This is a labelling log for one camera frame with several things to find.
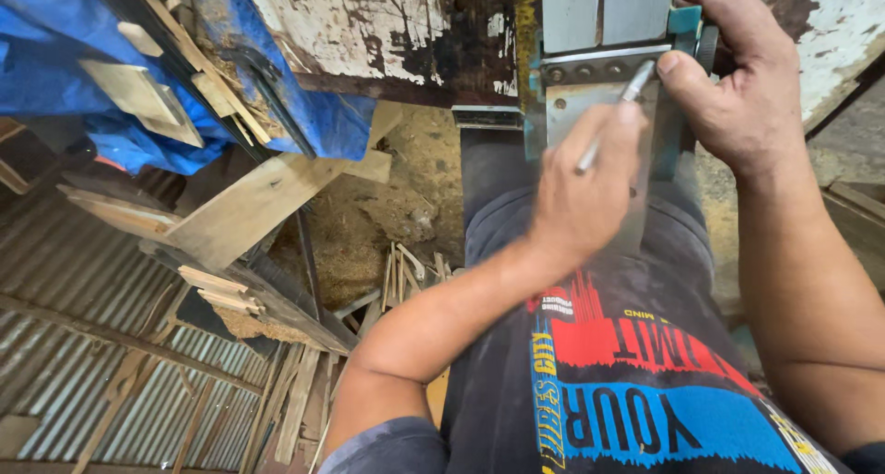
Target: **right hand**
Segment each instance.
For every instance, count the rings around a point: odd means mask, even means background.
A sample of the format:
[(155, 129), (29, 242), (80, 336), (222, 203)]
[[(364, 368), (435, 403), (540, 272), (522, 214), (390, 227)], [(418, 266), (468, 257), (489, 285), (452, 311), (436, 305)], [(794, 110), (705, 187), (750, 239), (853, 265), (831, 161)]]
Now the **right hand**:
[(670, 51), (658, 75), (707, 151), (736, 177), (771, 174), (805, 156), (799, 56), (761, 0), (685, 0), (720, 27), (737, 69), (710, 82), (692, 56)]

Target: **pen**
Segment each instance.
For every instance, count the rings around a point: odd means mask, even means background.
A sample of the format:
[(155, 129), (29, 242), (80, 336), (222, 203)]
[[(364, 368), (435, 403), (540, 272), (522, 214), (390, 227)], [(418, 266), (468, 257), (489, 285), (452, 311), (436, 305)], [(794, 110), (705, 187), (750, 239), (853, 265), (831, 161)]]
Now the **pen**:
[[(643, 87), (648, 82), (651, 77), (651, 73), (655, 70), (655, 61), (648, 59), (643, 61), (642, 64), (636, 69), (636, 74), (633, 75), (633, 78), (626, 84), (624, 90), (621, 92), (618, 102), (633, 102), (636, 100), (636, 97), (639, 96), (639, 93), (643, 91)], [(587, 170), (593, 165), (593, 160), (596, 158), (596, 150), (599, 148), (599, 138), (596, 137), (590, 142), (590, 146), (587, 147), (587, 151), (584, 151), (581, 154), (581, 158), (578, 160), (578, 166), (575, 167), (574, 173), (578, 175), (582, 175), (587, 173)]]

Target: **finger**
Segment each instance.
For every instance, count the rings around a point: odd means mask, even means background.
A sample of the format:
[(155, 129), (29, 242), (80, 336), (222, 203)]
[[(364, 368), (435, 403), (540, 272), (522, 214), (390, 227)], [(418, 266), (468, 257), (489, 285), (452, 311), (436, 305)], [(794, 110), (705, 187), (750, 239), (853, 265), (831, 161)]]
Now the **finger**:
[(701, 5), (703, 13), (719, 25), (739, 65), (750, 58), (779, 57), (787, 36), (762, 0), (685, 1)]
[(692, 56), (671, 50), (658, 59), (658, 76), (683, 111), (697, 114), (721, 102), (718, 89)]
[(623, 182), (626, 186), (639, 164), (639, 137), (649, 125), (635, 102), (619, 103), (599, 137), (595, 179)]
[(574, 170), (578, 166), (578, 160), (590, 148), (606, 120), (611, 117), (613, 109), (614, 106), (599, 104), (585, 111), (574, 123), (566, 139), (559, 144), (557, 164), (569, 171)]

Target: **bolt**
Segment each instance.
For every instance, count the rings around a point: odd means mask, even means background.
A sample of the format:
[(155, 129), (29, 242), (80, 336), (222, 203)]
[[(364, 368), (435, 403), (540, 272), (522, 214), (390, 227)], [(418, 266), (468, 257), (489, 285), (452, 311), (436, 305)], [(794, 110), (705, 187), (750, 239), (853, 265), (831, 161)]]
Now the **bolt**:
[(558, 67), (551, 69), (549, 71), (549, 76), (553, 82), (562, 82), (563, 73)]

